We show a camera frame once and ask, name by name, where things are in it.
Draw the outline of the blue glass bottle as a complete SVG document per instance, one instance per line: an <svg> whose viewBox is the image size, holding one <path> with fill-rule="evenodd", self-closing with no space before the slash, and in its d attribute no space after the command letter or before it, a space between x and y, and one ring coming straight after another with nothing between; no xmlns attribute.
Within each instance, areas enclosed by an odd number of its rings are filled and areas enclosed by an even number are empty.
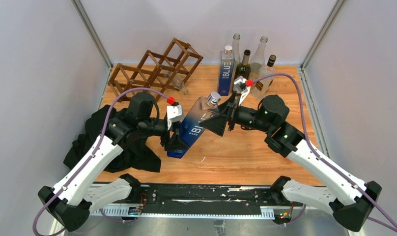
<svg viewBox="0 0 397 236"><path fill-rule="evenodd" d="M180 126L179 137L187 144L187 147L167 151L168 157L182 158L187 153L205 131L205 128L200 123L219 113L218 103L221 99L221 96L217 92L211 92L207 97L201 96L196 100Z"/></svg>
<svg viewBox="0 0 397 236"><path fill-rule="evenodd" d="M218 79L218 94L220 96L228 96L230 93L234 62L233 47L226 45L220 52L220 68Z"/></svg>

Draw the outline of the dark green wine bottle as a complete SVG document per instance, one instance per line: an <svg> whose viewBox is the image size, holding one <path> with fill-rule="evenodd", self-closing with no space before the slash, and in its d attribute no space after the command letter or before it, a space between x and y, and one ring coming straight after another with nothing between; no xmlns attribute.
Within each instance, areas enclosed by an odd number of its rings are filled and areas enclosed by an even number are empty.
<svg viewBox="0 0 397 236"><path fill-rule="evenodd" d="M251 51L249 49L246 49L244 51L244 56L242 61L238 63L238 65L236 66L234 80L236 80L238 77L241 76L245 79L249 79L251 73L251 67L249 65L250 54Z"/></svg>

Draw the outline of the clear bottle dark label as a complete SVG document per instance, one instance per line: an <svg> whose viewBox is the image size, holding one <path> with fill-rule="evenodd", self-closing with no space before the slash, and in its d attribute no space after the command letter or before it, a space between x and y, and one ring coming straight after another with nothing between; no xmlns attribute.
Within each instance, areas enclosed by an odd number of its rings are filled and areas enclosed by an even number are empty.
<svg viewBox="0 0 397 236"><path fill-rule="evenodd" d="M262 36L260 38L258 48L250 59L251 72L249 74L249 79L256 79L259 70L265 64L265 48L267 42L268 42L267 36Z"/></svg>
<svg viewBox="0 0 397 236"><path fill-rule="evenodd" d="M240 52L239 52L240 38L241 38L241 35L239 33L235 33L233 35L232 48L233 48L233 53L234 53L234 60L235 60L234 65L235 66L237 66L240 62Z"/></svg>

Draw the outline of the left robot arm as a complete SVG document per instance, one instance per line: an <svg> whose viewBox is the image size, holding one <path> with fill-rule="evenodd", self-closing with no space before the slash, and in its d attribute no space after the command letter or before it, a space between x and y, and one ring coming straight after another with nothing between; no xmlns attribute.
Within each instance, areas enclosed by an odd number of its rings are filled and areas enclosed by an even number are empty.
<svg viewBox="0 0 397 236"><path fill-rule="evenodd" d="M113 105L108 107L99 136L87 153L72 170L53 187L44 186L38 192L47 211L65 231L79 229L91 214L107 205L121 200L144 205L146 195L140 182L129 174L117 180L91 189L91 185L102 171L136 140L158 136L165 150L186 147L179 137L178 125L184 118L182 106L167 97L167 111L164 118L152 117L157 108L153 90L142 88L130 100L122 115L111 117Z"/></svg>

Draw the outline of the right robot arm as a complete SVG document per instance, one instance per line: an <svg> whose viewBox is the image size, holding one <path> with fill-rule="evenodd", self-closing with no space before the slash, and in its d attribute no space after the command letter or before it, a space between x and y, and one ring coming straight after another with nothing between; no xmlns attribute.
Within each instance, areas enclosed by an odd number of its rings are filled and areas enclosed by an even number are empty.
<svg viewBox="0 0 397 236"><path fill-rule="evenodd" d="M281 206L289 201L314 207L332 215L344 228L358 232L373 210L381 186L356 178L329 160L286 121L288 113L289 108L277 95L263 98L257 109L240 106L231 96L219 107L218 114L200 125L219 136L236 124L264 132L273 152L299 164L323 183L323 187L314 187L281 176L271 187L273 203Z"/></svg>

